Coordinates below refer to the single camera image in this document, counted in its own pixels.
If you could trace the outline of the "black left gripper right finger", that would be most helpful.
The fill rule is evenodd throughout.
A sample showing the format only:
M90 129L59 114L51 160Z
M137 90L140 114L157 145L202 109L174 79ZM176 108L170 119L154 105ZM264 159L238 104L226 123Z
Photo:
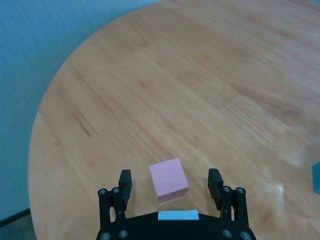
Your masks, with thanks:
M207 186L214 200L217 210L220 212L220 218L232 220L235 222L248 223L248 209L246 201L246 190L242 187L232 189L224 185L224 181L218 169L210 168L208 170Z

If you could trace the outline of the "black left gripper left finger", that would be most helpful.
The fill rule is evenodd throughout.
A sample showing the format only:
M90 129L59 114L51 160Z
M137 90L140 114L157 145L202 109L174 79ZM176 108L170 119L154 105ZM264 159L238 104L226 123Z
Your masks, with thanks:
M110 208L114 209L116 221L126 219L125 212L127 210L131 190L131 170L123 169L118 180L118 186L114 187L110 191L102 188L97 192L99 202L99 221L101 226L108 226L111 223Z

